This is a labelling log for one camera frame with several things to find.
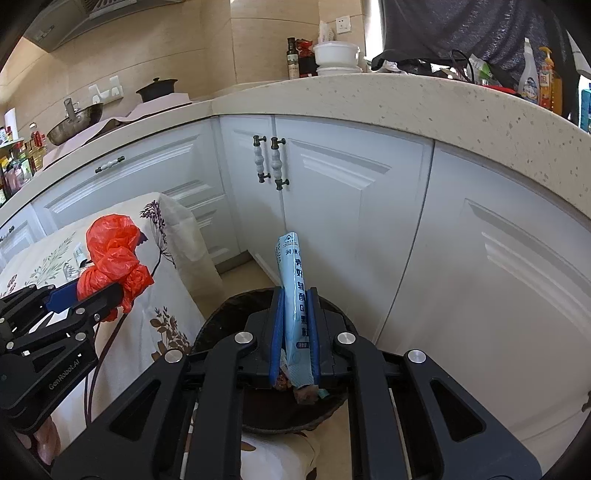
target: kitchen counter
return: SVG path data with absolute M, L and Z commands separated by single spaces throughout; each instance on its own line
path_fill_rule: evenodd
M 521 99 L 453 80 L 351 74 L 270 83 L 110 132 L 36 175 L 0 209 L 0 225 L 55 182 L 110 151 L 202 118 L 242 113 L 341 119 L 433 138 L 525 175 L 591 218 L 591 136 L 567 120 Z

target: yellow bottle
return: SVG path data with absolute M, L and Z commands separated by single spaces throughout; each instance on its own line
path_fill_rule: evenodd
M 540 47 L 540 50 L 546 53 L 546 58 L 540 68 L 540 106 L 550 110 L 552 108 L 554 62 L 550 58 L 552 51 L 548 47 Z

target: snack package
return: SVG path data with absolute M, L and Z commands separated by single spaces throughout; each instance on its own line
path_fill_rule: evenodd
M 295 388 L 313 385 L 306 317 L 306 289 L 297 234 L 290 232 L 280 237 L 275 253 L 285 291 L 284 335 L 287 377 Z

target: bowl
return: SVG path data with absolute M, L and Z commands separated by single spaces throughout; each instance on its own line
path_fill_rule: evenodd
M 355 67 L 318 67 L 316 69 L 319 77 L 328 75 L 344 75 L 345 73 L 361 73 L 361 68 Z
M 314 56 L 321 67 L 356 67 L 359 47 L 345 41 L 327 41 L 314 46 Z

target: floral tablecloth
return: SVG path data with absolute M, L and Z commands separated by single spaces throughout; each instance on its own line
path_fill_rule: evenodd
M 161 193 L 150 193 L 119 203 L 65 226 L 17 254 L 0 274 L 0 296 L 36 284 L 59 287 L 79 274 L 76 248 L 88 258 L 85 235 L 99 217 L 110 213 L 129 216 L 143 236 L 136 248 L 140 263 L 154 284 L 135 299 L 117 332 L 96 379 L 92 418 L 103 411 L 160 355 L 179 348 L 187 353 L 204 318 L 196 302 L 219 305 L 225 298 L 219 277 L 199 226 L 189 210 Z M 50 323 L 66 316 L 55 314 Z M 100 324 L 96 350 L 100 354 L 119 320 Z M 85 385 L 57 407 L 52 418 L 62 448 L 86 427 Z

